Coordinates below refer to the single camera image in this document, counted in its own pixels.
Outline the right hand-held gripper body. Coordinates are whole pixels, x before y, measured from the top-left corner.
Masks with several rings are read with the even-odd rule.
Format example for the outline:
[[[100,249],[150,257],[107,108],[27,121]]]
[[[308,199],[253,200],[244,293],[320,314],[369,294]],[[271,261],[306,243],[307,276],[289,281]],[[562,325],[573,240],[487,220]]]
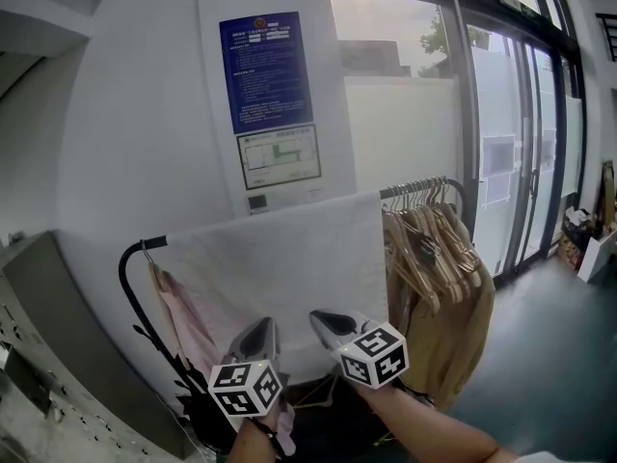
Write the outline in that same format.
[[[406,339],[387,321],[321,309],[309,314],[309,322],[349,381],[382,388],[409,369]]]

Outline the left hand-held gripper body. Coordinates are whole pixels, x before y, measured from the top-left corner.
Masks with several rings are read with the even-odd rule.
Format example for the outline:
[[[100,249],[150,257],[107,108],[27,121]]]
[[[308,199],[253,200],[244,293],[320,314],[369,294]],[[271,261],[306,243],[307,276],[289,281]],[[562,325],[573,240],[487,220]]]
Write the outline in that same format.
[[[231,342],[208,381],[208,392],[227,417],[268,414],[283,388],[279,355],[279,331],[271,317],[254,322]]]

